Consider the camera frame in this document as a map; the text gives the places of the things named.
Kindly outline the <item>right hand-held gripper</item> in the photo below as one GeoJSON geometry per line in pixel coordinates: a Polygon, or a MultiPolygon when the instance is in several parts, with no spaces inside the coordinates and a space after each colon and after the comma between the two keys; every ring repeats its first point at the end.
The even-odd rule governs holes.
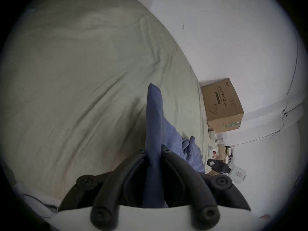
{"type": "Polygon", "coordinates": [[[233,166],[230,168],[226,163],[220,160],[208,159],[207,165],[211,168],[211,171],[207,175],[229,175],[229,178],[233,183],[241,184],[247,176],[246,170],[233,166]]]}

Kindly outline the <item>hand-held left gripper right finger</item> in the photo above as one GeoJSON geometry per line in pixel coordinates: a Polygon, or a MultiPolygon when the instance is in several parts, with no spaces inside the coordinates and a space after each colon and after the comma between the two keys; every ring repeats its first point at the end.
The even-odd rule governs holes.
{"type": "Polygon", "coordinates": [[[166,204],[171,208],[190,205],[193,224],[217,224],[218,205],[251,211],[230,177],[196,172],[165,145],[161,146],[161,167],[166,204]]]}

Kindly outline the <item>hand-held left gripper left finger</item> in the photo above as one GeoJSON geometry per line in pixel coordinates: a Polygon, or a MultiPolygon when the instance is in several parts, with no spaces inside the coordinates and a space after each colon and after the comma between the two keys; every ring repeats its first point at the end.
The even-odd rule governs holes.
{"type": "Polygon", "coordinates": [[[62,200],[59,212],[91,207],[90,221],[96,228],[115,228],[119,205],[142,207],[147,166],[147,154],[139,150],[113,171],[80,176],[62,200]]]}

